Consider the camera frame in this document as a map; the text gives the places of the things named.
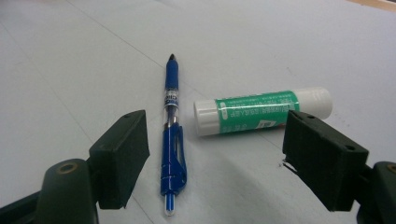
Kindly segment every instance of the white table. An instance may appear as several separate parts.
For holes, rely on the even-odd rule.
[[[356,223],[279,167],[284,129],[199,137],[194,101],[322,86],[325,121],[396,161],[396,14],[348,1],[0,2],[0,207],[145,109],[151,156],[126,209],[101,223]],[[164,67],[175,53],[189,182],[160,195]]]

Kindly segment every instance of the blue pen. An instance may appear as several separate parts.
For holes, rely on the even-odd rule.
[[[178,125],[178,64],[171,55],[166,64],[161,195],[165,214],[175,213],[175,196],[186,186],[187,169],[183,151],[183,129]]]

